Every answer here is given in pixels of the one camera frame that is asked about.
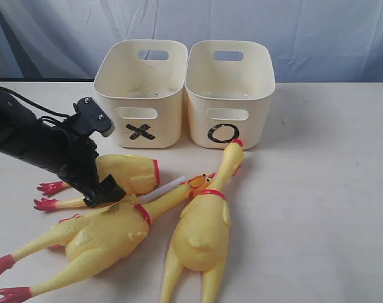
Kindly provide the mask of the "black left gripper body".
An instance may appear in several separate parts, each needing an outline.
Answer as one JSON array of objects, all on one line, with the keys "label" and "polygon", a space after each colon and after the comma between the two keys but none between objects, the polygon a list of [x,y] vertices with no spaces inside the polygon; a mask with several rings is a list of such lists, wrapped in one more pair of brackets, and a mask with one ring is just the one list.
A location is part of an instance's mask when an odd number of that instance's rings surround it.
[{"label": "black left gripper body", "polygon": [[51,171],[79,190],[86,202],[95,202],[100,193],[97,146],[90,138],[95,131],[90,124],[54,122],[51,127]]}]

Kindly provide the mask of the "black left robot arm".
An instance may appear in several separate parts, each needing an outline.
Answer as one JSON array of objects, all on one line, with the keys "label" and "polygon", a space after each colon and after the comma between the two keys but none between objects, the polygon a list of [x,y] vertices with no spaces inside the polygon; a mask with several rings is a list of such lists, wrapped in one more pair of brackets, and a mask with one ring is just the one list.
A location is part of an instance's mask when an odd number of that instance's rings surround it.
[{"label": "black left robot arm", "polygon": [[0,86],[0,153],[57,175],[83,194],[88,207],[118,202],[126,191],[111,174],[99,177],[90,137],[108,137],[114,124],[91,97],[73,107],[72,116],[54,112]]}]

